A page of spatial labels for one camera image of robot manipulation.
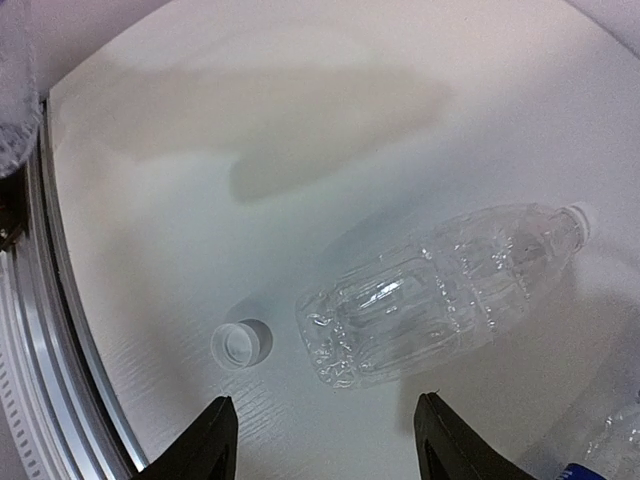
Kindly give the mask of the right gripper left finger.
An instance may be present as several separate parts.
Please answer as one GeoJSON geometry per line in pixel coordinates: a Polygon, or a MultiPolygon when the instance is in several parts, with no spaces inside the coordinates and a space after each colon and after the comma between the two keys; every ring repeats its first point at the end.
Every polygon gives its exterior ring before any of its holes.
{"type": "Polygon", "coordinates": [[[234,480],[238,428],[232,399],[217,397],[164,453],[133,479],[234,480]]]}

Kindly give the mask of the Pepsi bottle blue label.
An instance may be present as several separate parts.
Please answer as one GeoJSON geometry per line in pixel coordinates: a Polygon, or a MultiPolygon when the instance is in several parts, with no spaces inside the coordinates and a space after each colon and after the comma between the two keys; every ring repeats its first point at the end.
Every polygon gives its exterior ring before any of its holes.
{"type": "Polygon", "coordinates": [[[608,416],[587,443],[583,459],[568,464],[562,480],[639,480],[639,404],[608,416]]]}

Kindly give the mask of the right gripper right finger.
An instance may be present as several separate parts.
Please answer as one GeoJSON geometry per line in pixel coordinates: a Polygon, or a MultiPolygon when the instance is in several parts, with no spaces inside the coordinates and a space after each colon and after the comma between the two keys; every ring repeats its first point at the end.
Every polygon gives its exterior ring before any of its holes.
{"type": "Polygon", "coordinates": [[[498,454],[435,392],[421,394],[414,432],[422,479],[519,479],[498,454]]]}

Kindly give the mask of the clear white bottle cap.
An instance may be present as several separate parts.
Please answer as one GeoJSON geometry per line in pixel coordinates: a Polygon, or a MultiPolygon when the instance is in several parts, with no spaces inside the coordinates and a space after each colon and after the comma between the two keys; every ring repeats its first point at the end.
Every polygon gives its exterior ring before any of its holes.
{"type": "Polygon", "coordinates": [[[272,346],[271,330],[257,319],[222,324],[215,329],[210,341],[214,360],[229,371],[261,363],[271,353],[272,346]]]}

